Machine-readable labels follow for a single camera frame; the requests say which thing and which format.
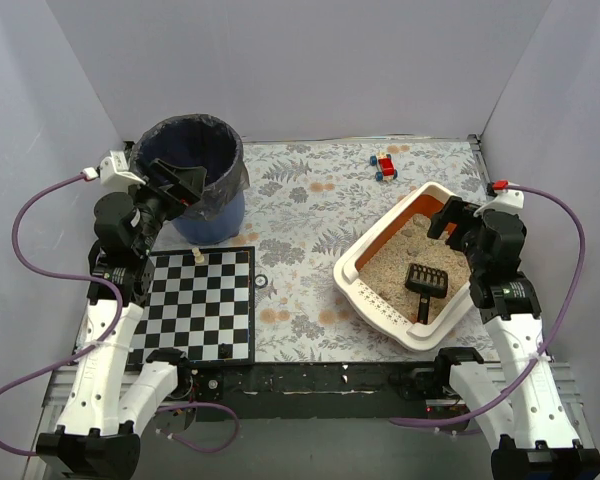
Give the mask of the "black litter scoop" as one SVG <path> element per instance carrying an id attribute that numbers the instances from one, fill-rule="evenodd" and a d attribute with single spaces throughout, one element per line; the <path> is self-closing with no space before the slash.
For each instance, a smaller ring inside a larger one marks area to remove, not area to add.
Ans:
<path id="1" fill-rule="evenodd" d="M 444 270 L 412 263 L 406 274 L 405 287 L 408 291 L 419 295 L 417 321 L 426 325 L 431 299 L 444 299 L 448 294 L 448 273 Z"/>

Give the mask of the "white orange litter box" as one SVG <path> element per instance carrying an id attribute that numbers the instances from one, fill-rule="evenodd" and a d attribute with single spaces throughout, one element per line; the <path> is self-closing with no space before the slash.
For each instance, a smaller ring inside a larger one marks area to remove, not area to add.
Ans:
<path id="1" fill-rule="evenodd" d="M 365 232 L 333 267 L 336 288 L 369 326 L 414 352 L 433 350 L 472 307 L 468 268 L 425 228 L 453 193 L 427 182 L 400 200 Z M 419 295 L 406 288 L 412 264 L 449 274 L 448 294 L 430 302 L 417 319 Z"/>

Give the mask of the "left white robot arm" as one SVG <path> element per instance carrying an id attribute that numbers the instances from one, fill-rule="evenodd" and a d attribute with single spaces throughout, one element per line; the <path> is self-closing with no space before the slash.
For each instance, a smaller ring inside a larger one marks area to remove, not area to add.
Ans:
<path id="1" fill-rule="evenodd" d="M 36 453 L 68 479 L 129 479 L 149 420 L 164 399 L 190 384 L 183 354 L 162 348 L 129 390 L 122 389 L 154 274 L 153 245 L 166 221 L 200 201 L 206 170 L 154 159 L 142 177 L 126 166 L 100 165 L 82 174 L 111 191 L 94 207 L 83 354 L 55 430 L 39 435 Z"/>

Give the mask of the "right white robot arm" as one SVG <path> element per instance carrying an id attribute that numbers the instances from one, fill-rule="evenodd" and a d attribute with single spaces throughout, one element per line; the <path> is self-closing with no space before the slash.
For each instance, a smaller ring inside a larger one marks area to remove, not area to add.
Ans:
<path id="1" fill-rule="evenodd" d="M 469 293 L 500 358 L 506 387 L 496 387 L 472 350 L 438 359 L 491 448 L 496 479 L 594 479 L 600 453 L 583 445 L 561 402 L 543 346 L 541 307 L 520 271 L 526 227 L 514 213 L 450 197 L 431 217 L 428 235 L 454 228 L 448 246 L 469 265 Z"/>

